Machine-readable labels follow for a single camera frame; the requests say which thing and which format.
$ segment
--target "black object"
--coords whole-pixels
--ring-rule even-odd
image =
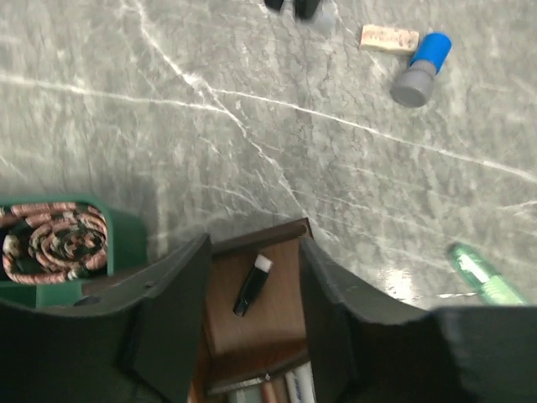
[[[90,305],[0,301],[0,401],[185,403],[210,265],[203,235]]]
[[[278,13],[284,6],[284,0],[264,0],[265,6]],[[309,21],[315,16],[315,11],[319,7],[321,0],[294,0],[295,18],[302,21]]]
[[[408,306],[300,245],[318,403],[535,402],[537,308]]]
[[[241,290],[233,307],[233,313],[238,317],[243,317],[250,305],[258,298],[265,281],[269,277],[272,262],[259,254],[255,259],[247,278],[242,284]]]

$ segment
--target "wooden tray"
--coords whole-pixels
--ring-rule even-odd
[[[312,238],[307,218],[213,245],[193,403],[307,362],[299,277],[303,237]],[[233,304],[258,253],[274,264],[259,298],[237,317]]]

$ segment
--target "gray marble surface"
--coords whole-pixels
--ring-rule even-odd
[[[537,291],[537,3],[335,0],[329,32],[259,0],[0,3],[2,196],[88,191],[142,215],[154,257],[307,216],[338,262],[417,306],[475,303],[472,243]],[[362,24],[446,31],[433,99]]]

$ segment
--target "green plastic bin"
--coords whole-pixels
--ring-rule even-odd
[[[147,229],[139,217],[108,207],[91,195],[66,194],[25,196],[0,199],[0,206],[24,203],[76,202],[97,208],[107,222],[107,275],[121,269],[148,263]],[[82,284],[91,280],[74,280],[61,284],[22,285],[0,281],[0,298],[30,307],[72,305],[82,297]]]

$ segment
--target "wooden block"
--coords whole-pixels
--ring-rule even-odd
[[[360,49],[376,50],[392,55],[413,55],[418,49],[420,33],[408,29],[364,25]]]

